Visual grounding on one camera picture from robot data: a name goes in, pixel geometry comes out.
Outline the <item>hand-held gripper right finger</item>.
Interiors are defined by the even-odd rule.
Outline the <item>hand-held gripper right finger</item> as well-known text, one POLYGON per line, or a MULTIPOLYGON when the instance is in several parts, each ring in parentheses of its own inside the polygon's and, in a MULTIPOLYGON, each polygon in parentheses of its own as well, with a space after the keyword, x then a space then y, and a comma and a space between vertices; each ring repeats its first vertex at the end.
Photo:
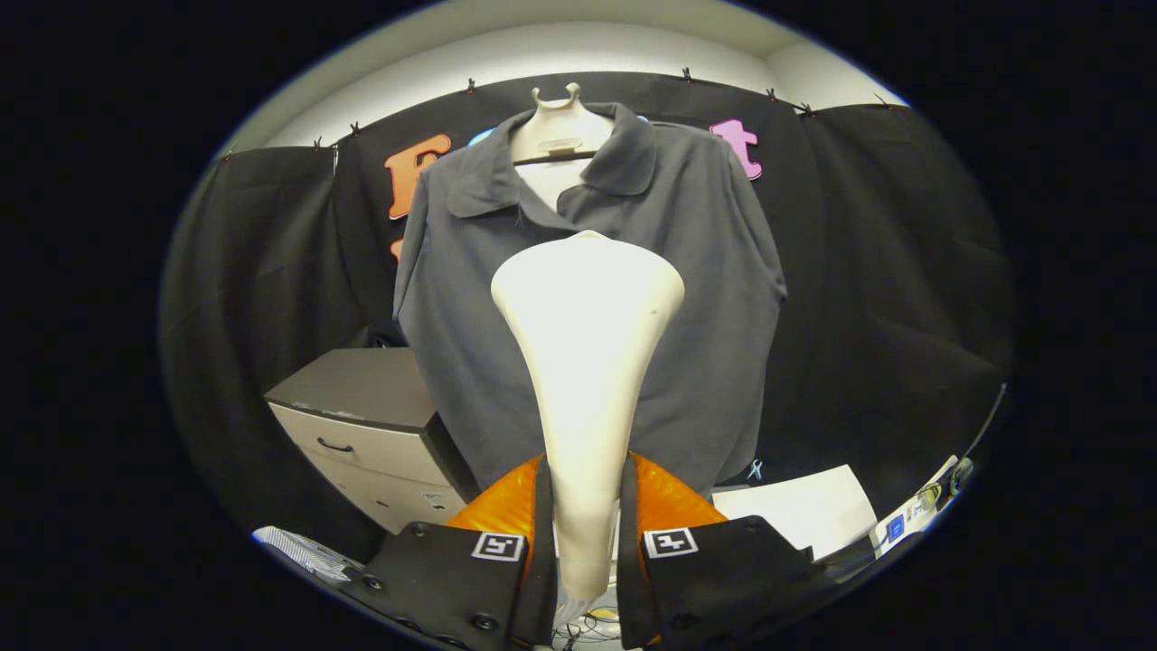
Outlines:
POLYGON ((728 518, 629 453, 618 524, 622 648, 736 650, 821 602, 821 565, 762 516, 728 518))

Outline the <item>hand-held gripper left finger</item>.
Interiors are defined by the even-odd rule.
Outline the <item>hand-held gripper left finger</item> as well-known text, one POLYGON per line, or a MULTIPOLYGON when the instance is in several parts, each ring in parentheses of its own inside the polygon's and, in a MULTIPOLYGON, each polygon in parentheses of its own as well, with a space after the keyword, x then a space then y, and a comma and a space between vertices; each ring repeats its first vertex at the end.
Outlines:
POLYGON ((445 524, 389 537, 342 595, 442 646, 532 650, 554 638, 560 572, 550 463, 522 463, 445 524))

